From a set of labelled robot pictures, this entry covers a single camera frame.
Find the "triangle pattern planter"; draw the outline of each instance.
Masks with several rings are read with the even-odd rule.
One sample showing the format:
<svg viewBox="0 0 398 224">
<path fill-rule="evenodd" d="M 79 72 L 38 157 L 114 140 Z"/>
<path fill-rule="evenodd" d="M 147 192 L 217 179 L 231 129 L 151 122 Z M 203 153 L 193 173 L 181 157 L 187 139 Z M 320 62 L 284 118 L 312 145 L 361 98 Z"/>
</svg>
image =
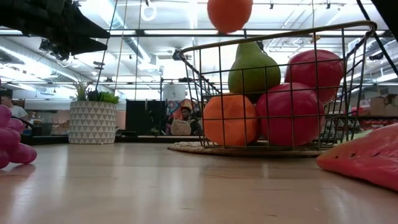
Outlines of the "triangle pattern planter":
<svg viewBox="0 0 398 224">
<path fill-rule="evenodd" d="M 116 134 L 116 105 L 94 101 L 70 104 L 69 143 L 112 144 Z"/>
</svg>

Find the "orange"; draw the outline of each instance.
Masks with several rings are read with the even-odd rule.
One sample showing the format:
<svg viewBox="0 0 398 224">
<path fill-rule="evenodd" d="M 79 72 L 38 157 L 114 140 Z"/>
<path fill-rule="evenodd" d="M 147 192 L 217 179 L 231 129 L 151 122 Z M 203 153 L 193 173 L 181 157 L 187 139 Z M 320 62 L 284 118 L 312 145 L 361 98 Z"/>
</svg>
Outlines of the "orange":
<svg viewBox="0 0 398 224">
<path fill-rule="evenodd" d="M 253 0 L 209 0 L 207 13 L 219 33 L 228 34 L 243 28 L 248 22 Z"/>
<path fill-rule="evenodd" d="M 255 117 L 256 109 L 247 97 L 244 97 L 245 107 L 243 106 L 243 95 L 224 95 L 223 108 L 225 118 L 224 133 L 226 146 L 244 146 L 245 145 L 245 122 L 244 110 L 246 111 L 246 144 L 253 142 L 257 137 L 258 119 Z M 224 144 L 223 122 L 221 110 L 221 97 L 213 97 L 205 106 L 203 112 L 205 136 L 219 145 Z"/>
</svg>

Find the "table surface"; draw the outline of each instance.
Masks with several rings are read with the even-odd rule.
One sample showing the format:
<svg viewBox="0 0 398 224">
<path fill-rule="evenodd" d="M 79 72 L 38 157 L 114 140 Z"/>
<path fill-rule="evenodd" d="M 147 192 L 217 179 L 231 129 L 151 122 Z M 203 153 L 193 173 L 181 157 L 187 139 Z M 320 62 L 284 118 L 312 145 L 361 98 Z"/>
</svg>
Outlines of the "table surface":
<svg viewBox="0 0 398 224">
<path fill-rule="evenodd" d="M 184 154 L 166 144 L 36 146 L 0 171 L 0 223 L 395 224 L 398 194 L 314 159 Z"/>
</svg>

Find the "green pear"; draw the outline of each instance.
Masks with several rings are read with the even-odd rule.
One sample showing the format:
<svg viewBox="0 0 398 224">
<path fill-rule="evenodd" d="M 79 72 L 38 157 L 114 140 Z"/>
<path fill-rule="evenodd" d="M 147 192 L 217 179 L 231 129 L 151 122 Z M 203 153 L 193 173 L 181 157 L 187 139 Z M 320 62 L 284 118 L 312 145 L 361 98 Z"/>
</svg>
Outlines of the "green pear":
<svg viewBox="0 0 398 224">
<path fill-rule="evenodd" d="M 236 59 L 228 75 L 228 88 L 231 93 L 253 93 L 267 91 L 280 84 L 280 68 L 270 56 L 265 54 L 255 42 L 238 45 Z"/>
</svg>

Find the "woven placemat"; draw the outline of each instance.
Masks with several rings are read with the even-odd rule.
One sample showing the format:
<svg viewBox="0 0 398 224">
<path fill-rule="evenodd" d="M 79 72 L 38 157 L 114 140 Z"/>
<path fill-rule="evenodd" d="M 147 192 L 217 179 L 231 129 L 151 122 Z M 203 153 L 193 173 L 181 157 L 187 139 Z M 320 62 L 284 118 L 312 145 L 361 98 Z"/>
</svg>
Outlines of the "woven placemat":
<svg viewBox="0 0 398 224">
<path fill-rule="evenodd" d="M 328 149 L 321 150 L 291 150 L 291 151 L 270 151 L 264 148 L 222 148 L 211 147 L 204 148 L 200 142 L 176 142 L 168 149 L 178 152 L 187 152 L 192 154 L 206 154 L 215 156 L 234 156 L 234 157 L 317 157 Z"/>
</svg>

